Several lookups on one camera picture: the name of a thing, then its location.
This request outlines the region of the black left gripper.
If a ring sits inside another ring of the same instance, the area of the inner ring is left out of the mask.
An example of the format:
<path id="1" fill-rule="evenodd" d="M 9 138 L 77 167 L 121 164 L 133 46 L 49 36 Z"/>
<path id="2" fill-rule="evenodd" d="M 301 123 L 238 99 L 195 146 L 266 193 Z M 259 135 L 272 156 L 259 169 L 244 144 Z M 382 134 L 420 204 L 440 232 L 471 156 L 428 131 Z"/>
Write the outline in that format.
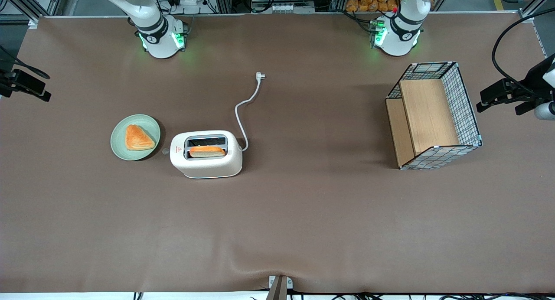
<path id="1" fill-rule="evenodd" d="M 500 104 L 522 102 L 516 106 L 516 115 L 529 111 L 535 115 L 553 115 L 553 55 L 532 67 L 520 83 L 524 87 L 518 89 L 515 83 L 504 78 L 480 91 L 477 112 Z"/>

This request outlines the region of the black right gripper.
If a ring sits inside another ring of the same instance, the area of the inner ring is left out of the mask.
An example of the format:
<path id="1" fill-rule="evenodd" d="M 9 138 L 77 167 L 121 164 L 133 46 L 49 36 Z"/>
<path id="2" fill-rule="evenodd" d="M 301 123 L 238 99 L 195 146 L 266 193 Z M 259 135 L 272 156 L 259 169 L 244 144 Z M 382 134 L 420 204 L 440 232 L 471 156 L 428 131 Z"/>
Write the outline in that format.
<path id="1" fill-rule="evenodd" d="M 46 91 L 45 86 L 43 81 L 20 69 L 12 72 L 0 71 L 0 94 L 3 97 L 11 97 L 13 92 L 22 92 L 49 102 L 52 95 Z"/>

